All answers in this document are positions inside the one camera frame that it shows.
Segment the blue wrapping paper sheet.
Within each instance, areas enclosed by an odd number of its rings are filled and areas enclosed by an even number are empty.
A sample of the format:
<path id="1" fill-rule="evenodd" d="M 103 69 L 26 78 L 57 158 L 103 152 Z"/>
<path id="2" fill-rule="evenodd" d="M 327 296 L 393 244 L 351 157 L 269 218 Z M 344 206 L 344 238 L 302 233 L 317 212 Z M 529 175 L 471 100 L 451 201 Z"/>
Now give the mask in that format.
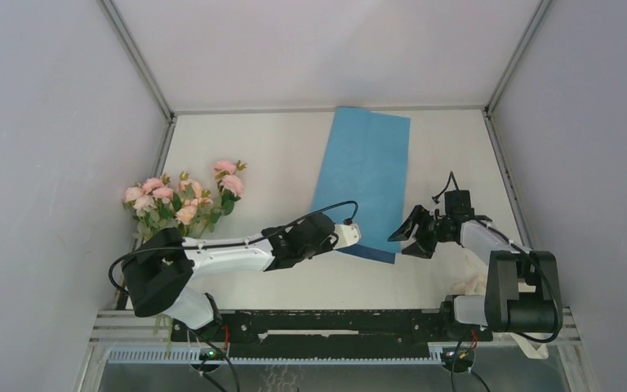
<path id="1" fill-rule="evenodd" d="M 339 107 L 331 124 L 312 209 L 332 206 L 340 224 L 351 217 L 361 239 L 344 253 L 393 264 L 400 245 L 388 237 L 404 222 L 411 120 Z"/>

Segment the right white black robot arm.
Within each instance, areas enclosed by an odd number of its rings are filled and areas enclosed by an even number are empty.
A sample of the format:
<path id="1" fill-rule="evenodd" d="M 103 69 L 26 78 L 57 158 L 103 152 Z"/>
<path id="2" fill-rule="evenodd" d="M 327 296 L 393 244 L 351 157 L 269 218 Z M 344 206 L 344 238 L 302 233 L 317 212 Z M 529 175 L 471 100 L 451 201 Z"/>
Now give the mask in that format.
<path id="1" fill-rule="evenodd" d="M 448 300 L 451 310 L 438 320 L 446 338 L 459 340 L 471 327 L 484 327 L 547 343 L 563 328 L 554 255 L 517 244 L 473 208 L 449 207 L 440 213 L 417 205 L 388 240 L 409 241 L 402 254 L 423 259 L 431 258 L 439 243 L 456 243 L 487 266 L 482 295 Z"/>

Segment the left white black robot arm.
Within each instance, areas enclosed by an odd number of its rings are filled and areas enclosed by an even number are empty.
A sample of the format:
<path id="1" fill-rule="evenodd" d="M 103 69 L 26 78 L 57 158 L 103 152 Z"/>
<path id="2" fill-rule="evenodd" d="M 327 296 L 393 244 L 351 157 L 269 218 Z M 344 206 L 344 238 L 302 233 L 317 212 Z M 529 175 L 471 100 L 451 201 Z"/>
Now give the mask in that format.
<path id="1" fill-rule="evenodd" d="M 191 288 L 191 281 L 237 271 L 290 269 L 360 238 L 356 224 L 336 224 L 322 212 L 239 239 L 188 238 L 177 228 L 168 228 L 124 256 L 120 264 L 135 316 L 165 314 L 210 341 L 220 335 L 223 320 L 213 297 Z"/>

